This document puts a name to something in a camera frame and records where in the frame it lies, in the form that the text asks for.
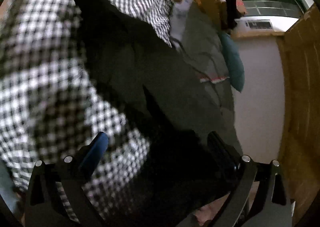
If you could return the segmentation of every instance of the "gingham fabric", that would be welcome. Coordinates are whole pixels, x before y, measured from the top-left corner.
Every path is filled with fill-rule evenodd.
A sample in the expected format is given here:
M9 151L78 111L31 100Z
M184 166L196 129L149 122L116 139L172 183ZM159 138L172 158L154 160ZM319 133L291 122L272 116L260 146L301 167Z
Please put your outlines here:
M110 1L150 23L170 44L171 0ZM79 26L80 10L73 0L11 1L0 26L0 155L15 185L26 191L37 160L57 162L105 132L109 151L83 188L106 218L113 208L131 212L148 196L147 191L132 194L131 187L149 140L97 95L84 69ZM62 190L61 197L68 207Z

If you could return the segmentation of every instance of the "vent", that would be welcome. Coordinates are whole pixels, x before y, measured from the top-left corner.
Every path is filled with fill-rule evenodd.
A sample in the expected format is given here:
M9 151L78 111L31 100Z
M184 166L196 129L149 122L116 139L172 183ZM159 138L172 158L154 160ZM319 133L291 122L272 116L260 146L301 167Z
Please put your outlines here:
M272 24L270 21L250 21L246 23L250 29L272 29Z

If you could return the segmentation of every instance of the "plaid fabric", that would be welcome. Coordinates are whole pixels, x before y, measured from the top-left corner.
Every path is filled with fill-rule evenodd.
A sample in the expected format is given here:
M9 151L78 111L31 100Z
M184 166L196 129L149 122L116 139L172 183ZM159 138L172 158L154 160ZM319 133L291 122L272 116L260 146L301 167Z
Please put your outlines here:
M110 1L150 23L170 44L171 0ZM80 9L73 0L11 1L0 26L0 155L15 185L26 191L37 160L55 163L105 132L110 151L84 192L106 218L113 208L132 212L148 196L147 191L133 195L131 190L149 140L97 95L84 69L79 26Z

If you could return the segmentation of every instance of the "silver screw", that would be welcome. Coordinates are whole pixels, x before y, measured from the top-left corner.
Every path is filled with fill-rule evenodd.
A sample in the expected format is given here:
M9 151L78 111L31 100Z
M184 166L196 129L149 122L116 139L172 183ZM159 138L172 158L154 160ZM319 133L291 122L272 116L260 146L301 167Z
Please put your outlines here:
M41 165L42 165L42 161L41 160L36 162L36 166L41 166Z
M243 155L242 156L242 160L245 161L245 162L250 162L251 158L247 155Z
M272 163L273 163L274 166L279 166L280 165L278 160L273 160Z
M70 163L72 161L72 156L66 156L64 158L65 163Z

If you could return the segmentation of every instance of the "black and white checkered cloth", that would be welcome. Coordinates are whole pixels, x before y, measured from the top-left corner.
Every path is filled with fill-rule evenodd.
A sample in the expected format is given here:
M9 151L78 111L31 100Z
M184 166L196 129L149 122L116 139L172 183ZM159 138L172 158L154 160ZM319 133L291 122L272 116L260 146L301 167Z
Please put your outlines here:
M170 44L171 0L110 1L121 12L150 23ZM111 151L84 192L106 218L113 208L131 212L148 195L134 195L130 186L149 140L97 95L84 69L79 25L80 9L73 0L10 2L0 26L0 155L15 185L26 191L37 160L55 163L105 132ZM62 200L68 207L63 192Z

